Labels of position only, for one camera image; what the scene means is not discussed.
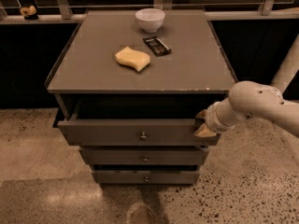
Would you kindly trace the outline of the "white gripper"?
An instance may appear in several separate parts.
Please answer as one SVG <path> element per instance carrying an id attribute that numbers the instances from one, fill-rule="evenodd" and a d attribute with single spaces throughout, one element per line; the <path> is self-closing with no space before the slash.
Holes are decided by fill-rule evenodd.
<path id="1" fill-rule="evenodd" d="M 232 130 L 235 126 L 227 126 L 223 124 L 217 116 L 217 106 L 219 102 L 210 105 L 207 110 L 201 110 L 196 114 L 197 119 L 204 119 L 205 123 L 201 124 L 200 127 L 193 133 L 197 137 L 213 137 L 217 133 L 225 133 Z"/>

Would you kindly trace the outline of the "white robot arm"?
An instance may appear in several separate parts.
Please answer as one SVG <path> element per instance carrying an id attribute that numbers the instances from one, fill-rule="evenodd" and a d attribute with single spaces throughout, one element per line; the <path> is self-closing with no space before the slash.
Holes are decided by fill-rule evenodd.
<path id="1" fill-rule="evenodd" d="M 221 102 L 210 105 L 195 116 L 194 135 L 213 137 L 232 130 L 237 124 L 261 118 L 299 136 L 299 104 L 285 100 L 287 90 L 299 69 L 298 42 L 295 41 L 270 85 L 240 81 Z"/>

